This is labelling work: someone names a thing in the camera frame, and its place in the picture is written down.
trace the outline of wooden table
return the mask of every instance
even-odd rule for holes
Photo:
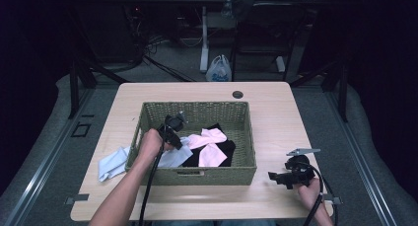
[[[244,96],[235,99],[234,91]],[[284,82],[136,83],[120,86],[76,201],[71,218],[89,221],[124,174],[103,183],[98,161],[119,146],[129,146],[143,102],[249,103],[257,170],[250,186],[152,186],[146,220],[298,218],[308,212],[294,190],[270,181],[268,172],[285,173],[287,153],[311,148],[291,89]],[[317,168],[313,154],[307,155]],[[138,220],[143,194],[140,187],[131,220]],[[329,213],[332,208],[327,205]]]

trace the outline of white cloth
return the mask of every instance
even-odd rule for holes
[[[187,137],[182,137],[180,141],[182,144],[181,148],[178,150],[175,148],[173,150],[165,151],[161,156],[158,167],[176,168],[193,155],[190,148],[187,146],[189,139]]]
[[[111,179],[125,172],[125,163],[128,158],[130,147],[119,147],[117,151],[99,161],[99,181]]]

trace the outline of plastic bag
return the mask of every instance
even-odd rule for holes
[[[232,80],[230,62],[225,55],[219,55],[212,60],[206,72],[206,81],[227,82]]]

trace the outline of wire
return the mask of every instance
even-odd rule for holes
[[[151,57],[144,55],[144,59],[148,60],[151,64],[157,66],[158,68],[160,68],[162,71],[170,74],[171,76],[175,77],[178,81],[183,81],[183,82],[195,82],[194,79],[192,79],[191,77],[187,76],[186,74],[175,70],[173,68],[170,68],[168,66],[165,66],[159,62],[157,62],[156,60],[152,59]]]
[[[144,54],[156,54],[158,45],[164,41],[162,36],[152,35],[148,38],[148,44],[144,48]]]
[[[129,62],[128,64],[125,64],[122,67],[110,68],[110,67],[105,67],[105,65],[102,65],[102,67],[104,67],[106,70],[109,70],[113,73],[118,73],[118,72],[122,72],[122,71],[131,70],[131,69],[137,67],[140,64],[141,64],[141,59]]]
[[[323,182],[326,185],[326,188],[329,190],[329,193],[331,193],[332,197],[334,197],[334,192],[332,191],[331,186],[329,185],[328,181],[322,176]],[[334,210],[334,226],[338,225],[338,207],[336,204],[332,204],[332,209]]]
[[[308,215],[307,219],[305,220],[304,225],[308,226],[310,225],[311,220],[314,218],[314,215],[316,214],[316,210],[319,207],[319,205],[322,203],[322,197],[323,197],[323,178],[322,175],[319,173],[319,171],[312,165],[309,165],[313,170],[316,172],[317,176],[319,177],[319,195],[316,198],[316,202],[313,205],[313,208],[311,209],[310,214]]]
[[[163,152],[164,152],[164,143],[165,143],[164,140],[166,139],[166,133],[167,131],[166,131],[166,126],[165,126],[164,134],[163,134],[163,141],[160,147],[160,152],[157,155],[156,160],[154,161],[154,165],[153,165],[153,168],[151,169],[150,177],[148,178],[147,189],[145,190],[144,199],[142,200],[141,214],[139,216],[139,226],[142,226],[144,224],[145,206],[147,204],[148,196],[150,195],[150,189],[151,189],[151,184],[153,182],[154,175],[157,172],[158,164],[160,163],[161,156],[163,155]]]
[[[198,39],[198,41],[194,44],[188,44],[187,42],[185,42],[185,40],[192,40],[192,39]],[[185,46],[188,47],[194,47],[200,44],[200,42],[203,40],[203,37],[201,38],[180,38],[179,41],[181,41],[181,43]]]
[[[196,13],[197,18],[199,19],[200,24],[202,24],[202,18],[200,18],[200,14],[197,12],[197,9],[194,7],[194,12]]]

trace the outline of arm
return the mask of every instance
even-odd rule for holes
[[[162,141],[155,129],[144,133],[140,153],[131,169],[98,208],[90,225],[126,225],[142,179],[158,155]]]
[[[299,185],[297,188],[302,204],[307,210],[311,210],[314,207],[317,196],[319,195],[319,179],[312,179],[309,187]],[[319,226],[333,225],[323,202],[317,208],[314,220]]]

